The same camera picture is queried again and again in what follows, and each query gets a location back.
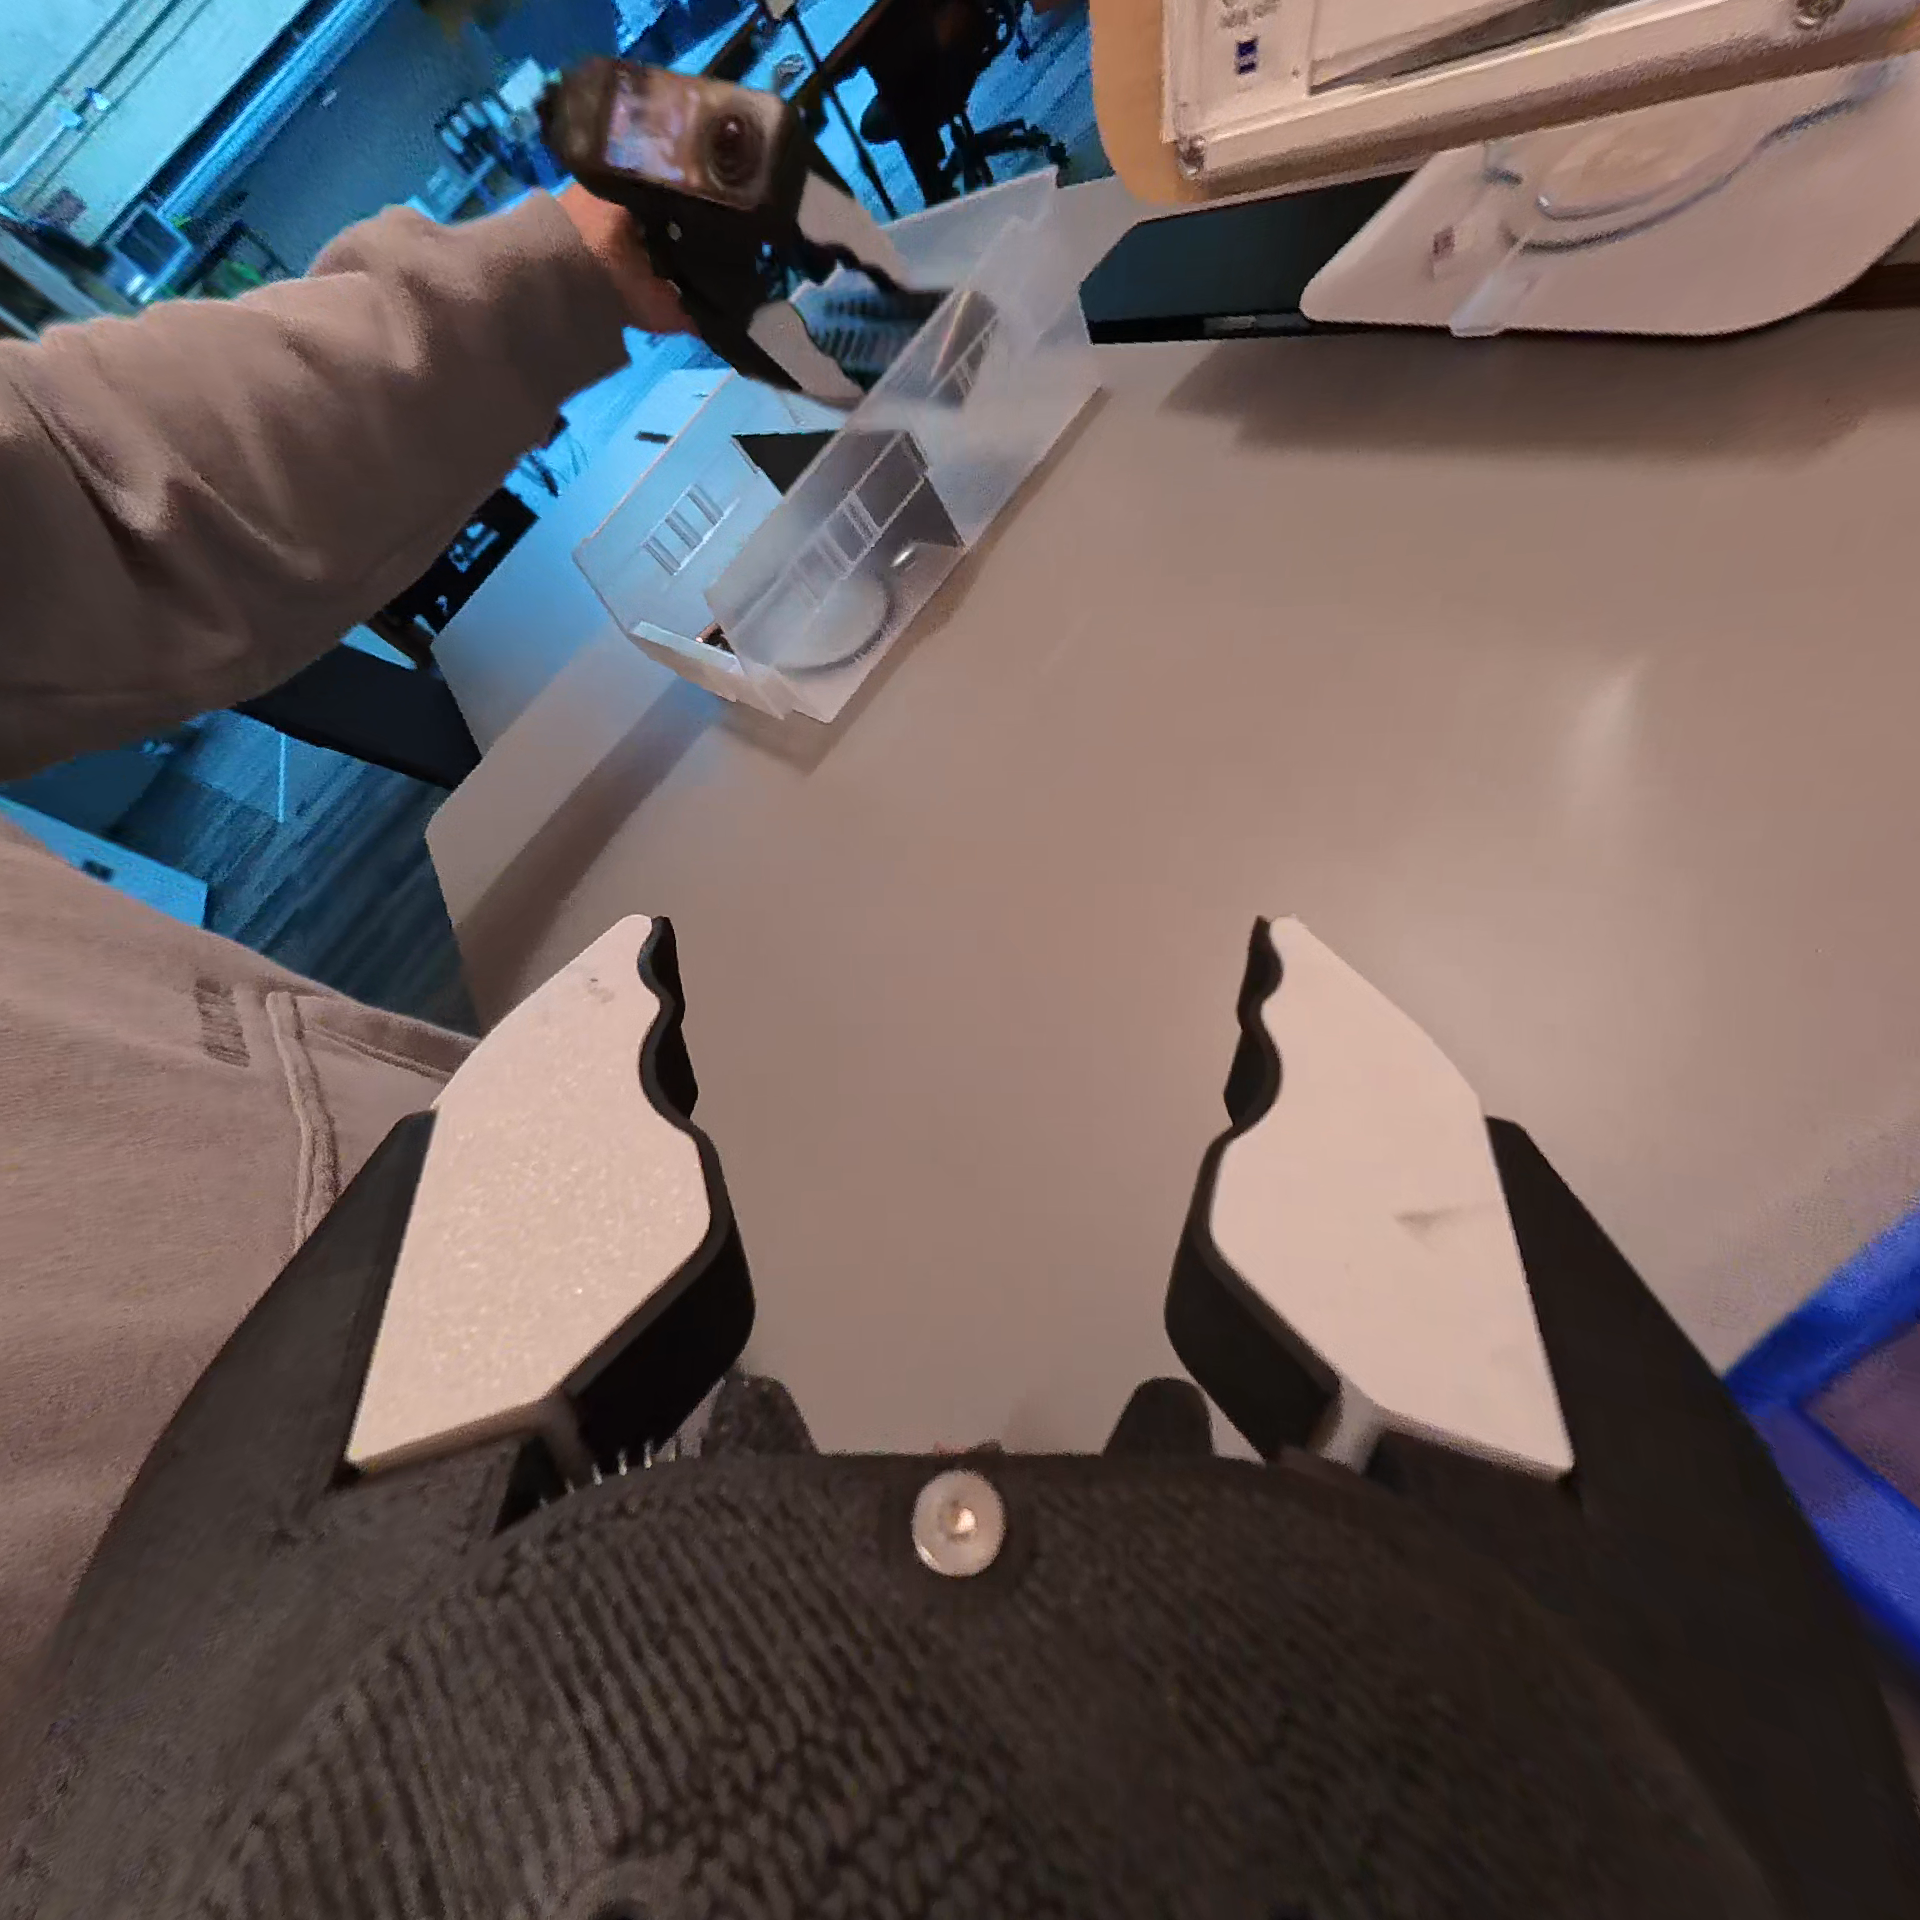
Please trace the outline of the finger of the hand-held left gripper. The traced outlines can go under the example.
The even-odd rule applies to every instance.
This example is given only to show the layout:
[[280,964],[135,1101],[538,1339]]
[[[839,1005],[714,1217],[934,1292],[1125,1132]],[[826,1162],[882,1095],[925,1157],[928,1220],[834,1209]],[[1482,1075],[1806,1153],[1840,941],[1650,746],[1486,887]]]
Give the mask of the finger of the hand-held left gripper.
[[812,338],[802,313],[785,299],[761,301],[746,316],[737,373],[826,410],[856,410],[865,398],[865,388]]
[[892,228],[877,223],[821,163],[800,166],[791,260],[791,271],[806,284],[848,271],[889,297],[938,295],[938,281],[914,270]]

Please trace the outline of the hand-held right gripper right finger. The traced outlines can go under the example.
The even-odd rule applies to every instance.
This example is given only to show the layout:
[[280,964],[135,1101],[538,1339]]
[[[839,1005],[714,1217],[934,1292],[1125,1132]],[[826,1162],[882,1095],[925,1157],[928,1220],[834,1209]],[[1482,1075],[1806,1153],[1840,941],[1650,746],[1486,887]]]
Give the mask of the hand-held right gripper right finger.
[[1478,1095],[1301,918],[1253,925],[1166,1332],[1258,1458],[1574,1468]]

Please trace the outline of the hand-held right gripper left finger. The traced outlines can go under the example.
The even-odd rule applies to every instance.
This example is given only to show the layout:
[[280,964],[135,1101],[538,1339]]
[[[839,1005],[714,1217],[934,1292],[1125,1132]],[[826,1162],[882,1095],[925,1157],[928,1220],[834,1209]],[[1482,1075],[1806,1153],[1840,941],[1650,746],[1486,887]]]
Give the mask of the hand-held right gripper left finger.
[[344,1462],[535,1438],[637,1468],[745,1354],[751,1270],[684,1035],[664,917],[601,933],[429,1111]]

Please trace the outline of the clear plastic organizer box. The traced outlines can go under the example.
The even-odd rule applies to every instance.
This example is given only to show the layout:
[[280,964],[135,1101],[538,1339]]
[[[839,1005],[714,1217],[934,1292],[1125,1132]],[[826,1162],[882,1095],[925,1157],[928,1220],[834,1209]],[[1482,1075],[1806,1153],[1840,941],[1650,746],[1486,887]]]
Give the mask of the clear plastic organizer box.
[[[1097,390],[1053,172],[906,214],[895,246],[950,297],[864,402],[726,374],[570,550],[642,653],[772,717],[848,708]],[[895,590],[886,642],[776,671],[782,623],[852,574]]]

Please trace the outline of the person's left forearm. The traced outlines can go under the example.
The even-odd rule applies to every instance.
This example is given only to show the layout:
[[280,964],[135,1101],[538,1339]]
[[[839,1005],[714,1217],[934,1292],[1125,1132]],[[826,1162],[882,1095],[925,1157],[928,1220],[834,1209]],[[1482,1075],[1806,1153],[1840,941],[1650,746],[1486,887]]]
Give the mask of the person's left forearm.
[[1,349],[4,780],[314,662],[625,356],[558,199],[386,209],[296,279]]

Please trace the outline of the person's left hand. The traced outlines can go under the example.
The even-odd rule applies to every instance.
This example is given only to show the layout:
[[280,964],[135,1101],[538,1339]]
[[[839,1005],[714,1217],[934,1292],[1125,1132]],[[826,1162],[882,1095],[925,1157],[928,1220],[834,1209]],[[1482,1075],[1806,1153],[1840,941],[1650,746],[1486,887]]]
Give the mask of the person's left hand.
[[678,291],[655,274],[628,210],[594,196],[581,182],[567,182],[558,194],[558,205],[583,238],[585,250],[609,276],[628,324],[652,335],[694,334],[697,326]]

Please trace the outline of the black office chair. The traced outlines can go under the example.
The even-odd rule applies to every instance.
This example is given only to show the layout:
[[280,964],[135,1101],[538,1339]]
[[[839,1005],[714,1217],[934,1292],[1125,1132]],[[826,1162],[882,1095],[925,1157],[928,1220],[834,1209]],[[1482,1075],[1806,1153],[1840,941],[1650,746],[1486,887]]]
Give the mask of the black office chair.
[[862,41],[873,99],[856,135],[900,150],[928,209],[989,188],[998,156],[1037,156],[1055,174],[1070,163],[1055,135],[1021,116],[974,118],[974,89],[1007,46],[1033,53],[1021,3],[898,3]]

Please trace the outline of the white round disc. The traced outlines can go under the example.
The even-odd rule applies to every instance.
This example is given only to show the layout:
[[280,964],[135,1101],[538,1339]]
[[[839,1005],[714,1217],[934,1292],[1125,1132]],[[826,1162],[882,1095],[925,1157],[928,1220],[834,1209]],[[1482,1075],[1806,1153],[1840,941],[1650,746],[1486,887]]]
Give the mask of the white round disc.
[[876,574],[846,575],[782,623],[774,669],[789,679],[841,675],[873,657],[893,623],[895,590]]

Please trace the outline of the flat black device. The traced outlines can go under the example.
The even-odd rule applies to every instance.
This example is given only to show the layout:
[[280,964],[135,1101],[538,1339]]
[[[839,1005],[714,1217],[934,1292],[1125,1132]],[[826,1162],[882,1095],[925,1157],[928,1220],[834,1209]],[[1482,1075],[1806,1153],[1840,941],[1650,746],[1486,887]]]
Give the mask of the flat black device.
[[1089,343],[1230,343],[1349,331],[1349,322],[1310,319],[1304,289],[1406,180],[1327,182],[1133,227],[1081,286]]

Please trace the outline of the person's grey sweatshirt torso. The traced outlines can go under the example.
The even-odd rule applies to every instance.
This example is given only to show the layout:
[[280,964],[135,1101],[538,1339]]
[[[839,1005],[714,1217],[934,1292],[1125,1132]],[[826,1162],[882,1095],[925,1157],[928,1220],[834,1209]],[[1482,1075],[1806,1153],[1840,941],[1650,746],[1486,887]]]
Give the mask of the person's grey sweatshirt torso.
[[191,1382],[471,1050],[4,828],[6,1718]]

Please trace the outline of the blue plastic bin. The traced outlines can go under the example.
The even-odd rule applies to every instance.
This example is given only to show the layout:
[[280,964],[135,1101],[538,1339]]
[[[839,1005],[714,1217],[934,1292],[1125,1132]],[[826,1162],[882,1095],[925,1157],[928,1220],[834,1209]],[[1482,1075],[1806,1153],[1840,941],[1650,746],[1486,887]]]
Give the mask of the blue plastic bin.
[[1724,1380],[1840,1585],[1917,1673],[1917,1213],[1836,1268]]

